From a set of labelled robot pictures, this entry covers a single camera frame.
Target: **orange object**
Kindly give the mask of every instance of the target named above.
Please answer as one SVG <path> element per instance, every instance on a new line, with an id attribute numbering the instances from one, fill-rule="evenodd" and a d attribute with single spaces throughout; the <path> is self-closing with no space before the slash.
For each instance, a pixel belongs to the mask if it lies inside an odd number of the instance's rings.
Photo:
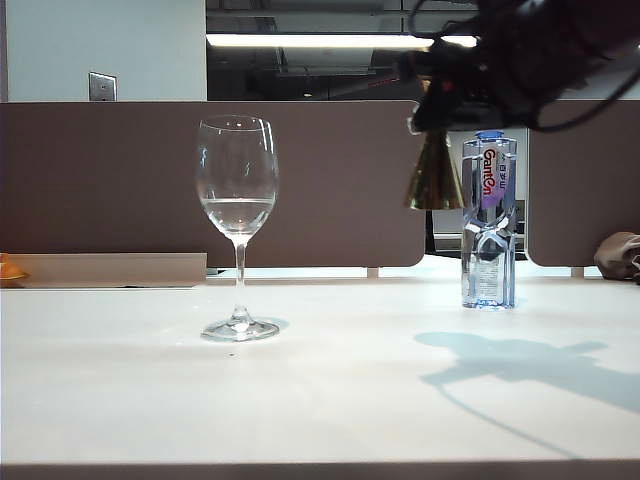
<path id="1" fill-rule="evenodd" d="M 0 280 L 17 280 L 29 276 L 23 272 L 15 263 L 9 261 L 9 255 L 0 253 Z"/>

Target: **plastic bottle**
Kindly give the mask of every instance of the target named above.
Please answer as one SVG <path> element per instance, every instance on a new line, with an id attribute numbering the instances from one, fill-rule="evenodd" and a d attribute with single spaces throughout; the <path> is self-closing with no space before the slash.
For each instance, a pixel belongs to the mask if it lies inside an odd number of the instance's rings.
<path id="1" fill-rule="evenodd" d="M 481 131 L 462 148 L 462 305 L 513 308 L 516 141 Z"/>

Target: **brown bag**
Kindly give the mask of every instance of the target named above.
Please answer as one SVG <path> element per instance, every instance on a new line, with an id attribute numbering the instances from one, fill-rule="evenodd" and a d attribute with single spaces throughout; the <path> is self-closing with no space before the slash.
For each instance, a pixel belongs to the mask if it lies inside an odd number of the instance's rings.
<path id="1" fill-rule="evenodd" d="M 640 273 L 640 235 L 614 233 L 600 244 L 593 259 L 604 278 L 632 278 Z"/>

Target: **gray partition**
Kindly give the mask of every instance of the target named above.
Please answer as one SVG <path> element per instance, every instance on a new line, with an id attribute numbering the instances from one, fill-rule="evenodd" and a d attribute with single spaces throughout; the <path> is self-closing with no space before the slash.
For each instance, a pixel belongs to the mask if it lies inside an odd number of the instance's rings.
<path id="1" fill-rule="evenodd" d="M 421 137 L 413 102 L 0 105 L 0 250 L 207 252 L 234 264 L 194 191 L 198 119 L 262 116 L 281 192 L 250 266 L 393 266 L 424 253 L 424 213 L 402 205 Z"/>
<path id="2" fill-rule="evenodd" d="M 564 100 L 554 124 L 597 101 Z M 598 245 L 618 231 L 640 233 L 640 101 L 619 100 L 590 122 L 560 133 L 531 132 L 527 252 L 539 265 L 594 265 Z"/>

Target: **bottle label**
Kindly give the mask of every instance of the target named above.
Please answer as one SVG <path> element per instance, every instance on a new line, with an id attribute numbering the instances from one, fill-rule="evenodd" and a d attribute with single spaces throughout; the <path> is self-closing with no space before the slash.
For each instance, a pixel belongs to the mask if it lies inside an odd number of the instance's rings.
<path id="1" fill-rule="evenodd" d="M 504 255 L 480 260 L 472 255 L 471 274 L 475 280 L 475 299 L 480 303 L 502 303 Z"/>
<path id="2" fill-rule="evenodd" d="M 482 208 L 495 207 L 504 198 L 509 183 L 509 160 L 493 146 L 482 151 Z"/>

